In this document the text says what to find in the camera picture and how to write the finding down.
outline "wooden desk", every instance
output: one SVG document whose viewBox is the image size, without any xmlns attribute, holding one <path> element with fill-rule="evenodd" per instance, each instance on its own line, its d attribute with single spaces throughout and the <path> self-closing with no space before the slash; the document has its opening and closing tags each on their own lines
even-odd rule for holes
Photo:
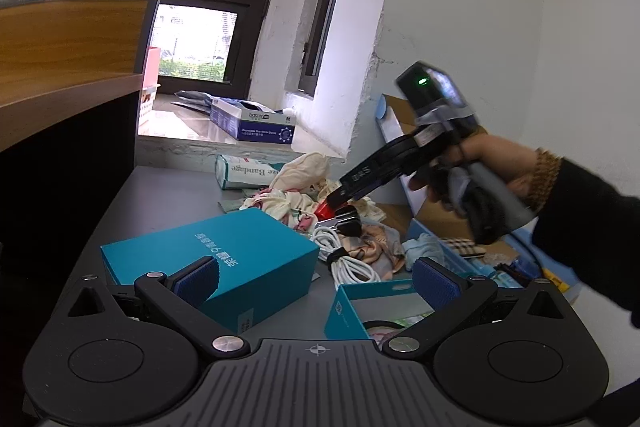
<svg viewBox="0 0 640 427">
<path fill-rule="evenodd" d="M 141 74 L 33 70 L 0 74 L 0 151 L 140 87 Z"/>
</svg>

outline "white cable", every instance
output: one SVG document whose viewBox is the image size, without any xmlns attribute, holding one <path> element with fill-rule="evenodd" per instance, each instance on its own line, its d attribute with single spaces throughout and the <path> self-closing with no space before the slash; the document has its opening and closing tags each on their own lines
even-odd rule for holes
<svg viewBox="0 0 640 427">
<path fill-rule="evenodd" d="M 329 227 L 315 227 L 311 234 L 311 240 L 320 247 L 318 259 L 321 261 L 326 261 L 330 253 L 342 246 L 338 234 Z M 340 284 L 380 282 L 380 275 L 372 267 L 348 255 L 334 261 L 331 265 L 331 274 L 334 276 L 336 289 Z"/>
</svg>

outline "yellow object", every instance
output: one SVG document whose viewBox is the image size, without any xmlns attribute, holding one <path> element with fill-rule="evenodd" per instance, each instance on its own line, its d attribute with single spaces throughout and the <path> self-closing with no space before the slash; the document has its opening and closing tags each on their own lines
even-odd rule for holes
<svg viewBox="0 0 640 427">
<path fill-rule="evenodd" d="M 571 288 L 571 286 L 569 286 L 566 282 L 560 279 L 555 273 L 549 271 L 546 268 L 542 269 L 542 275 L 544 275 L 553 284 L 555 284 L 562 293 L 566 292 L 569 288 Z"/>
</svg>

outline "cardboard box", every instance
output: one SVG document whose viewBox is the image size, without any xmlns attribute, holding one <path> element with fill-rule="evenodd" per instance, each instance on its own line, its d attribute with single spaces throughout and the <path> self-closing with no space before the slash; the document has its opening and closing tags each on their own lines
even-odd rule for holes
<svg viewBox="0 0 640 427">
<path fill-rule="evenodd" d="M 318 258 L 318 245 L 258 208 L 101 248 L 116 284 L 133 284 L 149 271 L 169 275 L 204 255 L 216 257 L 220 284 L 200 311 L 236 333 L 306 295 Z"/>
<path fill-rule="evenodd" d="M 376 119 L 385 142 L 390 142 L 403 134 L 409 134 L 415 129 L 414 111 L 409 102 L 383 94 L 378 101 Z M 426 225 L 438 237 L 466 237 L 471 239 L 471 232 L 465 219 L 453 212 L 447 212 L 441 204 L 427 200 L 427 190 L 409 190 L 408 182 L 411 176 L 400 176 L 400 182 L 409 201 L 409 207 L 415 219 Z M 503 253 L 515 259 L 516 251 L 504 241 L 497 241 L 492 245 L 483 245 L 487 252 Z"/>
<path fill-rule="evenodd" d="M 280 114 L 247 100 L 214 97 L 209 120 L 236 140 L 290 144 L 296 117 Z"/>
</svg>

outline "table surface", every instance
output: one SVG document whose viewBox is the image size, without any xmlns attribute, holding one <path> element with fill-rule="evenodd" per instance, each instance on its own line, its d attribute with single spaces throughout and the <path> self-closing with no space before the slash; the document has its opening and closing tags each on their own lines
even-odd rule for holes
<svg viewBox="0 0 640 427">
<path fill-rule="evenodd" d="M 210 172 L 136 167 L 85 245 L 63 294 L 83 274 L 106 277 L 100 245 L 219 216 L 219 201 L 241 197 L 240 190 L 221 190 Z M 316 272 L 320 278 L 311 283 L 308 295 L 243 333 L 252 348 L 262 338 L 325 339 L 334 280 L 323 263 L 318 262 Z"/>
</svg>

